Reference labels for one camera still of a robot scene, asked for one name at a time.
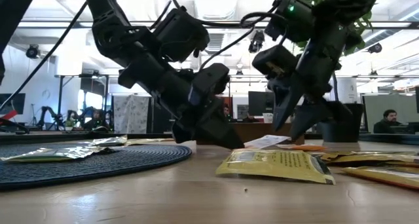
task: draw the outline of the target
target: red object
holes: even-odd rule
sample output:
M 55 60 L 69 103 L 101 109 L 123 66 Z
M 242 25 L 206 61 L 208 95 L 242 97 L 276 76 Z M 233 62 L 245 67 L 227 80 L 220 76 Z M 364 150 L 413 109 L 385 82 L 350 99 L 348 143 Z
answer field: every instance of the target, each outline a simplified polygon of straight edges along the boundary
M 2 119 L 6 119 L 6 120 L 11 120 L 14 116 L 16 116 L 18 114 L 18 112 L 16 110 L 12 110 L 9 113 L 7 113 L 6 115 L 4 115 L 2 117 Z

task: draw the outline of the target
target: wooden table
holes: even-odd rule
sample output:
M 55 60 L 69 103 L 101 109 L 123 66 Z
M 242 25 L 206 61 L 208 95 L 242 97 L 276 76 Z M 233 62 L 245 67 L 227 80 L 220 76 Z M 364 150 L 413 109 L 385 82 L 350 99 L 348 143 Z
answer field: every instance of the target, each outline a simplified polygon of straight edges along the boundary
M 69 185 L 0 193 L 4 224 L 66 223 L 417 223 L 419 193 L 344 176 L 337 185 L 222 178 L 230 153 L 195 146 L 191 159 L 165 168 Z M 419 151 L 379 143 L 329 144 L 332 150 Z

